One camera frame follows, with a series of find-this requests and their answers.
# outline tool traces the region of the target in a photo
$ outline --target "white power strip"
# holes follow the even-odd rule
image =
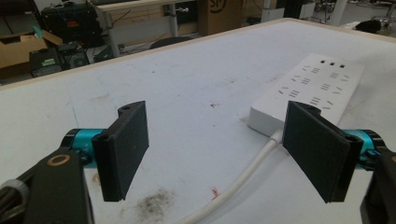
[[[336,125],[352,97],[365,66],[310,54],[250,108],[247,125],[267,136],[283,128],[288,101],[312,105]]]

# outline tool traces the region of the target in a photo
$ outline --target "white table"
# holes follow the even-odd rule
[[[339,127],[377,131],[396,148],[393,39],[294,20],[268,22],[0,88],[0,183],[56,149],[73,128],[106,128],[117,108],[146,100],[150,147],[127,200],[104,203],[86,178],[96,223],[174,223],[242,173],[267,137],[249,106],[309,53],[367,66]],[[325,204],[280,149],[202,223],[361,223],[370,173],[345,203]],[[144,200],[162,195],[150,212]]]
[[[111,48],[114,56],[120,57],[120,44],[125,44],[134,40],[163,35],[170,32],[172,36],[178,36],[176,3],[189,2],[192,0],[139,0],[123,2],[109,5],[96,6],[104,15],[106,28],[110,37]],[[111,14],[120,11],[134,13],[134,10],[142,7],[170,6],[170,14],[175,16],[162,17],[157,20],[148,20],[138,23],[113,26]]]

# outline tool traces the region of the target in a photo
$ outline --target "floor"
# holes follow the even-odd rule
[[[349,25],[349,28],[352,29],[352,27],[361,21],[369,21],[373,16],[383,16],[386,15],[388,11],[387,5],[381,5],[381,4],[369,4],[368,0],[361,0],[359,3],[348,3],[346,4],[346,9],[344,11],[344,15],[341,19],[340,24],[342,25]],[[320,22],[320,23],[328,23],[329,20],[332,19],[332,13],[330,13],[328,10],[322,9],[319,12],[314,12],[313,17],[310,18],[310,21],[313,22]],[[396,30],[391,32],[389,36],[396,37]],[[143,48],[138,47],[138,50],[136,50],[133,53],[147,50],[149,49],[149,45],[151,43],[147,43],[144,45]],[[92,63],[93,57],[98,54],[102,49],[104,49],[106,46],[103,46],[101,48],[95,48],[95,49],[88,49],[87,51],[87,56],[90,60],[90,63]],[[0,85],[7,85],[10,83],[14,82],[19,82],[23,81],[26,79],[31,78],[30,75],[20,75],[17,77],[12,77],[12,78],[7,78],[7,79],[2,79],[0,80]]]

